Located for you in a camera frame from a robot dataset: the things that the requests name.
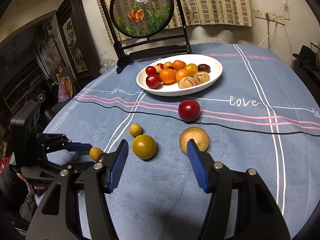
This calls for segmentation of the yellow orange citrus fruit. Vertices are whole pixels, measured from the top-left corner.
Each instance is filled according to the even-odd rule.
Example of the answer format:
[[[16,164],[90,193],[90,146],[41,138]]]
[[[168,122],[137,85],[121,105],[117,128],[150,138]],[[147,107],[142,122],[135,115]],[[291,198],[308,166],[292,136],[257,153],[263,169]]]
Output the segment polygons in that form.
[[[185,69],[188,71],[190,76],[194,76],[199,71],[198,66],[193,63],[186,65]]]

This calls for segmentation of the dark framed painting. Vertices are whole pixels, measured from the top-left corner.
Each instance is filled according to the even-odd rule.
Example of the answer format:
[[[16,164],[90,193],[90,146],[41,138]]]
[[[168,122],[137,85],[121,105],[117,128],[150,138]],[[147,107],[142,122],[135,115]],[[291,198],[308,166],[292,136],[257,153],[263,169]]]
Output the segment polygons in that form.
[[[63,0],[56,12],[57,24],[73,73],[79,82],[100,75],[99,57],[89,31],[82,0]]]

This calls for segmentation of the red plum near plate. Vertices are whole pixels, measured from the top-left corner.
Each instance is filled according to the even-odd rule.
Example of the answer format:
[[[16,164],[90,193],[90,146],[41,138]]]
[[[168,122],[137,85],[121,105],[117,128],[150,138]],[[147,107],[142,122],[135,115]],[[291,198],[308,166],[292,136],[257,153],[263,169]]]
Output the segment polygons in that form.
[[[178,106],[178,114],[185,122],[192,122],[199,118],[201,107],[195,100],[184,100]]]

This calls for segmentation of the large red plum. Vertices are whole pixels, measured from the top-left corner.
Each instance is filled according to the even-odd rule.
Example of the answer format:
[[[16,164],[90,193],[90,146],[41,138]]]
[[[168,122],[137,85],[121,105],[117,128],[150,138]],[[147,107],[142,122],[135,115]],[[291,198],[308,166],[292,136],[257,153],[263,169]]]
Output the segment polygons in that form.
[[[151,89],[156,89],[161,84],[161,78],[156,74],[150,74],[146,77],[146,85]]]

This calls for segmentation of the large beige round fruit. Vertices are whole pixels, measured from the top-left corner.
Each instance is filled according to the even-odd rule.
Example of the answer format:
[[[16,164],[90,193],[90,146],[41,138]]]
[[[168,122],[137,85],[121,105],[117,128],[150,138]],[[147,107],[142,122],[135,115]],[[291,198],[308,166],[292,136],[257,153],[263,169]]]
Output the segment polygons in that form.
[[[207,72],[197,72],[193,75],[193,80],[196,85],[201,85],[210,80],[210,75]]]

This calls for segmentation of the yellow pale pear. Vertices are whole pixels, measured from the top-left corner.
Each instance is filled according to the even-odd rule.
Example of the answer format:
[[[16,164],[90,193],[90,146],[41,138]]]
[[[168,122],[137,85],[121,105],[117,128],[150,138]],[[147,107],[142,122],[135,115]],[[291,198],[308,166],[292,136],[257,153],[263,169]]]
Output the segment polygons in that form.
[[[162,68],[158,65],[155,65],[154,68],[156,69],[157,74],[159,74],[162,71]]]

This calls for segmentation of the green yellow citrus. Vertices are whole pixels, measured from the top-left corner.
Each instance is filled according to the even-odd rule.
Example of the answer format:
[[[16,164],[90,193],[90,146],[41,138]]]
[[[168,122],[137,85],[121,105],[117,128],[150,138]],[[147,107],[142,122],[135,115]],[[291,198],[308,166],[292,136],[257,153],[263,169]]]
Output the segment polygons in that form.
[[[157,144],[151,136],[141,134],[133,140],[132,150],[138,158],[147,160],[156,154]]]

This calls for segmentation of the dark maroon mangosteen fruit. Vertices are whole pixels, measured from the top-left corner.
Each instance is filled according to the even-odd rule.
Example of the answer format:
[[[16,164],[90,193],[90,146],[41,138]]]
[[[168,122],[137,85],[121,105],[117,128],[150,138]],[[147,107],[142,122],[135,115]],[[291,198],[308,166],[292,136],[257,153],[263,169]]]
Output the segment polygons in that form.
[[[207,72],[210,73],[210,66],[207,64],[199,64],[198,65],[198,71],[199,72]]]

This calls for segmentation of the mandarin orange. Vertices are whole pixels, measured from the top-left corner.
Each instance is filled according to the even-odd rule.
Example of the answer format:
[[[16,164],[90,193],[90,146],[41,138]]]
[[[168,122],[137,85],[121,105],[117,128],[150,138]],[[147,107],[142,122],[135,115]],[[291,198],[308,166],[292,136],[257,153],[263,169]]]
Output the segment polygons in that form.
[[[159,77],[164,84],[172,84],[176,82],[176,72],[170,68],[161,70]]]
[[[184,69],[186,67],[186,63],[181,61],[181,60],[175,60],[173,63],[172,63],[172,67],[174,68],[174,70],[176,71],[179,71],[181,69]]]

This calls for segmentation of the beige potato fruit front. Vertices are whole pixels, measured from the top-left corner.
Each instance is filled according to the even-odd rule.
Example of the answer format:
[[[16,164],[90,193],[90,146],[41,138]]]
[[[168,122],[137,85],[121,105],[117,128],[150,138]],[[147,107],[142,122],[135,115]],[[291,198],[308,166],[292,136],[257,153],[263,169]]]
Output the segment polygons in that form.
[[[187,154],[187,143],[193,139],[199,150],[205,152],[209,147],[209,136],[207,132],[199,127],[185,129],[179,137],[179,146],[183,153]]]

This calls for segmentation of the small longan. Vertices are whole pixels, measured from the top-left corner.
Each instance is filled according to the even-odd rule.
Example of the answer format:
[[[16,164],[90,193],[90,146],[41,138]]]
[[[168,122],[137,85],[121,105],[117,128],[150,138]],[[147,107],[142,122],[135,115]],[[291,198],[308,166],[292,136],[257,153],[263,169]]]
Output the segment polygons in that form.
[[[101,154],[102,154],[102,150],[98,147],[92,147],[89,150],[89,155],[94,161],[97,161],[101,156]]]
[[[143,129],[142,127],[137,124],[137,123],[134,123],[134,124],[131,124],[129,126],[129,133],[133,136],[133,137],[137,137],[139,135],[141,135],[143,133]]]

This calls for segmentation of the round goldfish screen stand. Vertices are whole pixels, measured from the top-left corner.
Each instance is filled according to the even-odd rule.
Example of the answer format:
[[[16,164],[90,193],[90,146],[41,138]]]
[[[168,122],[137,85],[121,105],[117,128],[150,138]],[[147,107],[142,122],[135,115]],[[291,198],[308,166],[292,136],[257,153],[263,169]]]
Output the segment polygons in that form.
[[[99,0],[117,72],[138,60],[191,53],[181,0]]]

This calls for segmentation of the white oval plate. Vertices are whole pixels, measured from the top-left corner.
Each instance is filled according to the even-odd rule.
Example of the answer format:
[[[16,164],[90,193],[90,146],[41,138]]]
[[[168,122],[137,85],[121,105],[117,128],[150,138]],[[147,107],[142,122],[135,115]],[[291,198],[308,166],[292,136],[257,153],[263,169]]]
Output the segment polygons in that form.
[[[177,55],[148,64],[137,74],[136,83],[154,95],[183,96],[209,88],[222,71],[222,64],[212,57]]]

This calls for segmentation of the beige potato fruit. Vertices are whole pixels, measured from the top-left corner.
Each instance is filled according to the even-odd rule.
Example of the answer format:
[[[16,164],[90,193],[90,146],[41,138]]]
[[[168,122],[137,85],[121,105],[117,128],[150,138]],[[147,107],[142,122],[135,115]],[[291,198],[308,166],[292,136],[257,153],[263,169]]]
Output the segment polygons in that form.
[[[199,127],[185,129],[179,137],[179,146],[183,153],[187,154],[187,143],[193,139],[199,150],[205,152],[209,147],[209,136],[207,132]]]
[[[196,83],[191,76],[186,76],[180,79],[178,82],[178,86],[180,89],[190,88],[196,86]]]

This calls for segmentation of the red tomato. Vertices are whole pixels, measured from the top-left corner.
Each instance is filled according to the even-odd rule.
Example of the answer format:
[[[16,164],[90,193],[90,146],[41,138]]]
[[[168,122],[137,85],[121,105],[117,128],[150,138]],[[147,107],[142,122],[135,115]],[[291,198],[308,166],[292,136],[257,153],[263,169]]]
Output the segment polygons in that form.
[[[162,63],[158,63],[157,66],[159,66],[161,69],[164,68]]]
[[[145,72],[147,75],[156,75],[157,69],[154,66],[147,66]]]

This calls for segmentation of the orange persimmon fruit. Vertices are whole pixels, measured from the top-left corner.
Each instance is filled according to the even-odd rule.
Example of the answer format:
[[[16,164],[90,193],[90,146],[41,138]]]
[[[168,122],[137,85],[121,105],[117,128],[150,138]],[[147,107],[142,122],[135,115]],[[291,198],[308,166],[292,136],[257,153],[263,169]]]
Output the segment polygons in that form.
[[[166,62],[165,64],[163,64],[163,68],[169,68],[172,67],[172,63],[171,62]]]

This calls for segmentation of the striped beige curtain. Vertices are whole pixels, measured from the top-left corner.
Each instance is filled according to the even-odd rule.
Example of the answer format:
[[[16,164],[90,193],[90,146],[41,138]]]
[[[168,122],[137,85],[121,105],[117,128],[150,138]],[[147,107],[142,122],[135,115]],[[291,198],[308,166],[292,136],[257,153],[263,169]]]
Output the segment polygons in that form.
[[[186,24],[228,24],[252,27],[249,0],[181,0]],[[114,18],[119,26],[116,30],[120,41],[130,35],[148,35],[161,27],[173,13],[168,28],[182,26],[178,6],[170,6],[169,0],[115,0]]]

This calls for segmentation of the beige potato fruit back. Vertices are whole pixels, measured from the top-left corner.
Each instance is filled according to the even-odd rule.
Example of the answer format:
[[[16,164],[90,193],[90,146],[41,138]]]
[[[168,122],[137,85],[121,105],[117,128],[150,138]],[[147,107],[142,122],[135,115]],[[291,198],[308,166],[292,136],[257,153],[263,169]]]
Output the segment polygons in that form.
[[[191,76],[186,76],[180,79],[178,82],[178,86],[180,89],[190,88],[196,86],[196,83]]]

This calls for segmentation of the wall power strip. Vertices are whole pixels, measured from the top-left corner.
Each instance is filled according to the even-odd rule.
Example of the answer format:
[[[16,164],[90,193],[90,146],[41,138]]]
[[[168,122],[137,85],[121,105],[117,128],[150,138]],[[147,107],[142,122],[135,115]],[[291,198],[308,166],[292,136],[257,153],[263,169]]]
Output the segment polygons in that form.
[[[271,22],[277,22],[281,25],[285,25],[285,17],[282,15],[277,15],[271,12],[264,12],[260,9],[253,9],[253,14],[255,18],[259,18],[259,19],[263,19]]]

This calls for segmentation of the smooth small orange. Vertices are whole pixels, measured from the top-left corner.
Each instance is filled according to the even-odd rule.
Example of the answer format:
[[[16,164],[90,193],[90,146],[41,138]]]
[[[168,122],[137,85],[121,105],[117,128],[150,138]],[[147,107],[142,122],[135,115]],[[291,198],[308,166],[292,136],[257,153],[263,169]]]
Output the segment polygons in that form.
[[[186,69],[181,69],[177,71],[175,75],[176,81],[179,82],[182,78],[188,77],[189,74],[190,73]]]

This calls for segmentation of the blue striped tablecloth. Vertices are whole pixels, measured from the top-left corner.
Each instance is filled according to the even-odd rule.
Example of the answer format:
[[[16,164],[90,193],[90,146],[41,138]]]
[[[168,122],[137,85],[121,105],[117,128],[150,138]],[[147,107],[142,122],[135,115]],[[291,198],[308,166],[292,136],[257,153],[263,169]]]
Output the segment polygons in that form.
[[[86,150],[52,163],[90,163],[76,192],[81,234],[107,239],[292,239],[319,203],[319,106],[269,50],[201,44],[112,67],[86,85],[45,132]]]

